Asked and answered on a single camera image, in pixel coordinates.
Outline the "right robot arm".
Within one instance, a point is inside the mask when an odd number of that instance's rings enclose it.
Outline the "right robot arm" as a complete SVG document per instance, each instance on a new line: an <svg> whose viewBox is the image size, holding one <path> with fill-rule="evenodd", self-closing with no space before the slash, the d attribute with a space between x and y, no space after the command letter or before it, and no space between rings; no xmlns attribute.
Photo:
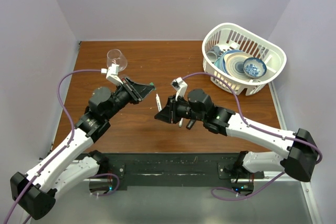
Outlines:
<svg viewBox="0 0 336 224"><path fill-rule="evenodd" d="M318 162L317 146L309 131L280 130L243 119L240 114L215 105L202 89L190 91L186 99L170 96L166 106L154 118L169 124L188 119L188 127L201 121L211 133L242 138L267 148L267 152L244 151L240 154L233 166L239 178L246 178L251 173L273 171L309 182Z"/></svg>

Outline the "black marker pen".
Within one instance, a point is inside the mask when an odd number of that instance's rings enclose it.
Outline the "black marker pen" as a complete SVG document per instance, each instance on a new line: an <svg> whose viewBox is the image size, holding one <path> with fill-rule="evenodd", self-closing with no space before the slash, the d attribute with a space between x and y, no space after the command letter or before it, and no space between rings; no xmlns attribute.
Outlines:
<svg viewBox="0 0 336 224"><path fill-rule="evenodd" d="M190 129L194 126L195 122L196 122L196 120L192 120L192 119L190 119L189 122L188 122L187 125L186 125L186 128L187 128L188 130L190 130Z"/></svg>

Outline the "white pen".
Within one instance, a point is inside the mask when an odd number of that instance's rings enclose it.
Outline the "white pen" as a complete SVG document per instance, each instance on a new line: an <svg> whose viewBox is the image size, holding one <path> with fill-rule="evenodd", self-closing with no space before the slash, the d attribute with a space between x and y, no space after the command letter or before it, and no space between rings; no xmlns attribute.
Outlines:
<svg viewBox="0 0 336 224"><path fill-rule="evenodd" d="M156 105L157 105L158 111L160 112L162 110L162 107L161 107L160 97L159 97L158 94L156 94L155 100L156 100Z"/></svg>
<svg viewBox="0 0 336 224"><path fill-rule="evenodd" d="M179 127L182 127L182 125L183 125L183 119L181 119L180 121L179 121Z"/></svg>

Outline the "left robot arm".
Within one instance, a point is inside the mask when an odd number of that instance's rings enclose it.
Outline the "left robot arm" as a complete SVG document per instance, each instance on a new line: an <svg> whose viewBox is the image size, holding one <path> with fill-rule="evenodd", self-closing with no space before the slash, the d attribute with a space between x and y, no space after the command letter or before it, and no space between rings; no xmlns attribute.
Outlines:
<svg viewBox="0 0 336 224"><path fill-rule="evenodd" d="M22 207L29 217L39 220L47 215L66 191L90 177L103 178L109 165L105 157L90 154L76 167L72 161L93 145L110 127L110 119L127 104L138 104L154 89L153 84L139 84L129 78L117 79L116 90L96 88L68 136L46 158L25 173L10 179L14 206Z"/></svg>

